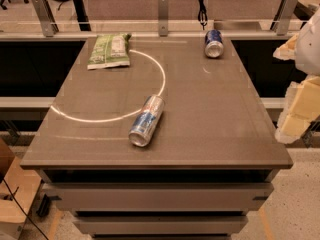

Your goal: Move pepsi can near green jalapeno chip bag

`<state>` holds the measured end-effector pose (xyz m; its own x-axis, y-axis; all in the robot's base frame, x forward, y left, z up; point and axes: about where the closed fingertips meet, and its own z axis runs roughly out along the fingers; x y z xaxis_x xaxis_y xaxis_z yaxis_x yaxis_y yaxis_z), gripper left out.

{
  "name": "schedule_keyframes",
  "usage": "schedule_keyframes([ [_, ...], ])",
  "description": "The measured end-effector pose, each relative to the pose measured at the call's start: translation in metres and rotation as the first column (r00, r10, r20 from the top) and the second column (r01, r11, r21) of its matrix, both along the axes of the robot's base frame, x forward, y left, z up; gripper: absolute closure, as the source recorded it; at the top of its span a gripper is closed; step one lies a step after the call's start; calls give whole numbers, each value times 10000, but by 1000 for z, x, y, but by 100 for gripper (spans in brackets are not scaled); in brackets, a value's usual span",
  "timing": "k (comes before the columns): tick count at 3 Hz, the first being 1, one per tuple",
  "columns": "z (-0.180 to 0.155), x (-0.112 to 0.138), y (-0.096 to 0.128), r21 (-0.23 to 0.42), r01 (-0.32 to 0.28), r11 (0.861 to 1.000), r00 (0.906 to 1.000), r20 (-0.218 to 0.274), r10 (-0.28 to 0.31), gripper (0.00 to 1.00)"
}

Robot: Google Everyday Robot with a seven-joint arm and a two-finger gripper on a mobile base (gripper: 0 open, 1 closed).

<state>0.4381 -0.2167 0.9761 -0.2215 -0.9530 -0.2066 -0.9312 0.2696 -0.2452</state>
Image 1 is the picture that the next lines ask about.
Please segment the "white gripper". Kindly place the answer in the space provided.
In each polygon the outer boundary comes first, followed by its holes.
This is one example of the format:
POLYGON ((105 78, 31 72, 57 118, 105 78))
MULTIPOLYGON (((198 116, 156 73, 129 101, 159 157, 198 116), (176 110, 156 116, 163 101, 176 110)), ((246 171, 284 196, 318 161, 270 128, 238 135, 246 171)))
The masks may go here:
POLYGON ((298 140, 320 116, 320 8, 298 34, 278 47, 273 57, 294 60, 296 68, 310 74, 301 83, 291 82, 277 122, 275 138, 283 144, 298 140))

